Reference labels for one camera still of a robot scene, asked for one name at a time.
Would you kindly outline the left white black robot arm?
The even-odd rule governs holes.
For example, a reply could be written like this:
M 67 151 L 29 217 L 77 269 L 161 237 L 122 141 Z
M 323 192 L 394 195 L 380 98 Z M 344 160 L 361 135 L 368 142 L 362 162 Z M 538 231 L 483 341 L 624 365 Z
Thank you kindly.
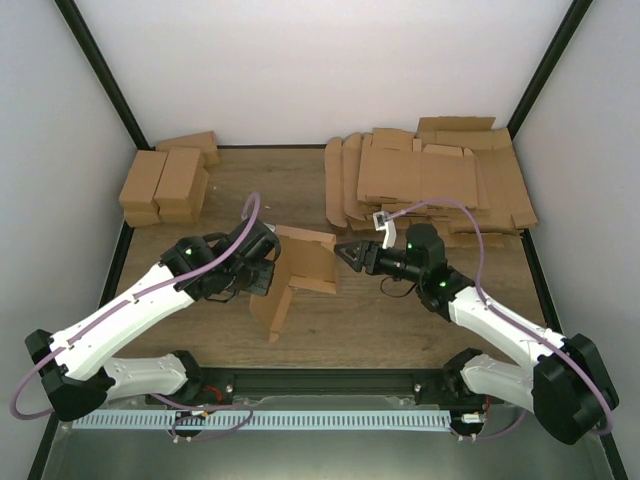
M 59 419 L 76 420 L 108 401 L 147 394 L 196 402 L 205 381 L 189 352 L 139 359 L 122 359 L 117 352 L 201 299 L 266 295 L 280 251 L 274 227 L 261 221 L 245 220 L 228 234 L 184 237 L 137 283 L 89 317 L 56 333 L 30 334 L 27 350 Z

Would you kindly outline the brown cardboard box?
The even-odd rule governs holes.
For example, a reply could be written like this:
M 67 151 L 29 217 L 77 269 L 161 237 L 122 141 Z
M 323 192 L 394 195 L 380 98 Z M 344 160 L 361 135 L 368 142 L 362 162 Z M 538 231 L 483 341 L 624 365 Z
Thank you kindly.
M 294 290 L 326 294 L 338 290 L 335 234 L 276 225 L 281 252 L 266 296 L 251 295 L 249 311 L 269 343 L 279 339 Z

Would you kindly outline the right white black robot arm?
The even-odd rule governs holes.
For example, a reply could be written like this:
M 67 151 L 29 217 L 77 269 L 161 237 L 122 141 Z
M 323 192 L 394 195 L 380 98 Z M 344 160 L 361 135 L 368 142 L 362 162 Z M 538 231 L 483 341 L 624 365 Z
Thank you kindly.
M 452 267 L 443 240 L 428 224 L 411 226 L 402 249 L 361 240 L 335 246 L 353 271 L 413 284 L 430 312 L 498 348 L 509 362 L 473 349 L 444 378 L 447 396 L 465 403 L 476 394 L 532 413 L 556 440 L 572 445 L 587 433 L 606 435 L 619 397 L 596 345 L 542 328 L 489 297 L 479 283 Z

